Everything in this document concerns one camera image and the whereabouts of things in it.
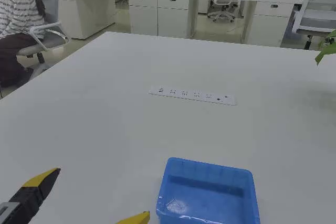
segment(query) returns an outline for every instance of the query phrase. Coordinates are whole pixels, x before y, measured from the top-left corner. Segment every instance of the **white chair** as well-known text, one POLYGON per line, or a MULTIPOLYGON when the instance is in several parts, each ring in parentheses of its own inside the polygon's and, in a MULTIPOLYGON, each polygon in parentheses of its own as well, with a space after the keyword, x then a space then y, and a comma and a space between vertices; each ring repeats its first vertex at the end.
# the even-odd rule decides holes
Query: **white chair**
POLYGON ((235 15, 227 11, 228 8, 232 7, 234 2, 231 0, 212 0, 215 5, 221 6, 222 9, 216 12, 208 14, 208 18, 213 18, 213 22, 217 22, 218 19, 229 19, 230 22, 235 21, 235 15))
POLYGON ((37 44, 34 46, 21 49, 17 55, 32 58, 34 54, 37 55, 39 65, 34 68, 31 79, 38 76, 50 66, 45 63, 43 58, 43 51, 62 47, 71 41, 71 38, 62 28, 61 21, 58 20, 58 0, 42 0, 46 8, 46 24, 32 27, 29 34, 36 40, 37 44), (35 31, 45 29, 46 33, 43 40, 40 40, 35 35, 35 31))
POLYGON ((305 49, 309 49, 312 36, 324 37, 336 29, 336 0, 304 0, 296 13, 293 33, 308 35, 305 49))

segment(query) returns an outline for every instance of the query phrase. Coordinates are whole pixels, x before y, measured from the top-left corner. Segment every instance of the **blue plastic tray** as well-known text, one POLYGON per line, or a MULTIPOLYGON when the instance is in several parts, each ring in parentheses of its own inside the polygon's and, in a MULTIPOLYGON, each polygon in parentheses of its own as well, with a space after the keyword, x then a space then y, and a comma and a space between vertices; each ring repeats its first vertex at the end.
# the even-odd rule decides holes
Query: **blue plastic tray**
POLYGON ((168 159, 156 204, 160 224, 259 224, 252 173, 168 159))

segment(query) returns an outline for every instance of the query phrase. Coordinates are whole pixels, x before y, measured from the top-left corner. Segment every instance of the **power strip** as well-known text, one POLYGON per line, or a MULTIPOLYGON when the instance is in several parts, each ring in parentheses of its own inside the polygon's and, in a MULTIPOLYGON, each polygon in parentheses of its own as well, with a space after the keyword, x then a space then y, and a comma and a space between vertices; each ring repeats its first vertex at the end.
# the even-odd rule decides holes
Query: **power strip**
POLYGON ((235 98, 231 95, 218 95, 199 90, 185 90, 168 88, 164 86, 151 87, 149 94, 162 95, 165 97, 176 97, 202 102, 220 103, 225 105, 237 105, 235 98))

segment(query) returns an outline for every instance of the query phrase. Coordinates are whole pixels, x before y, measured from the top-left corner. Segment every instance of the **tiled floor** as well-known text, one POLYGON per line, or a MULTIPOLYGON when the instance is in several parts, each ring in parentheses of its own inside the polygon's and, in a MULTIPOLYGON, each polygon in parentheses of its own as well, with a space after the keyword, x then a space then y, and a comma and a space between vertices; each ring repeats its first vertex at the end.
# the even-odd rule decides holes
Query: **tiled floor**
MULTIPOLYGON (((79 48, 89 43, 93 39, 97 38, 99 35, 104 33, 105 31, 117 31, 121 33, 130 33, 130 16, 129 10, 126 3, 117 3, 117 17, 116 23, 105 28, 99 33, 91 36, 86 40, 72 40, 72 42, 66 45, 63 48, 54 49, 51 52, 44 53, 44 57, 47 63, 53 65, 66 58, 73 52, 77 51, 79 48)), ((232 42, 232 43, 240 43, 240 35, 243 31, 243 20, 236 19, 234 23, 230 23, 228 21, 219 21, 212 22, 211 19, 207 18, 206 15, 199 15, 197 20, 196 33, 193 39, 201 39, 201 40, 210 40, 210 41, 222 41, 222 42, 232 42)), ((302 49, 305 44, 305 38, 302 40, 286 40, 282 43, 282 47, 287 48, 299 48, 302 49)), ((315 41, 311 49, 317 49, 318 41, 315 41)), ((25 57, 18 56, 18 61, 24 65, 25 67, 37 64, 38 61, 36 58, 28 59, 25 57)), ((13 92, 16 88, 10 87, 3 89, 3 95, 6 96, 13 92)))

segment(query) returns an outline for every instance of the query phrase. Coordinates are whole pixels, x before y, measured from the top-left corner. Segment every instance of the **woman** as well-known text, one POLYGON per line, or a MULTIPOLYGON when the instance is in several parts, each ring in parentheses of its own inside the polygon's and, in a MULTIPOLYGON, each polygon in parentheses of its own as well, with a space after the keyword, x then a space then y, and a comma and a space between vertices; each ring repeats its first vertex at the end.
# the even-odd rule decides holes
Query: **woman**
MULTIPOLYGON (((16 54, 36 44, 28 34, 33 26, 44 24, 46 16, 42 0, 0 0, 0 84, 7 87, 28 81, 32 69, 17 62, 16 54)), ((36 32, 43 39, 44 31, 36 32)))

